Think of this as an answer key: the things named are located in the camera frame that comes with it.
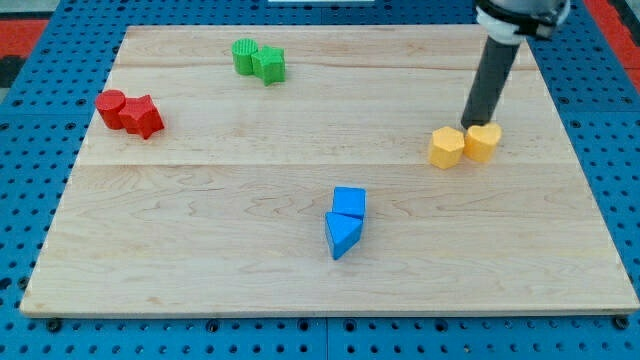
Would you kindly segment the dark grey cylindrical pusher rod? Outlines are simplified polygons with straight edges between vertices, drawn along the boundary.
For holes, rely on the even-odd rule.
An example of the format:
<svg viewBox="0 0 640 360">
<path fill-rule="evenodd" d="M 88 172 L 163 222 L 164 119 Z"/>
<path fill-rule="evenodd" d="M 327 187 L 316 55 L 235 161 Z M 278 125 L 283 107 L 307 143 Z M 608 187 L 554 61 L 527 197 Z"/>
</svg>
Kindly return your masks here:
<svg viewBox="0 0 640 360">
<path fill-rule="evenodd" d="M 461 117 L 464 129 L 488 124 L 500 100 L 520 45 L 486 39 L 469 96 Z"/>
</svg>

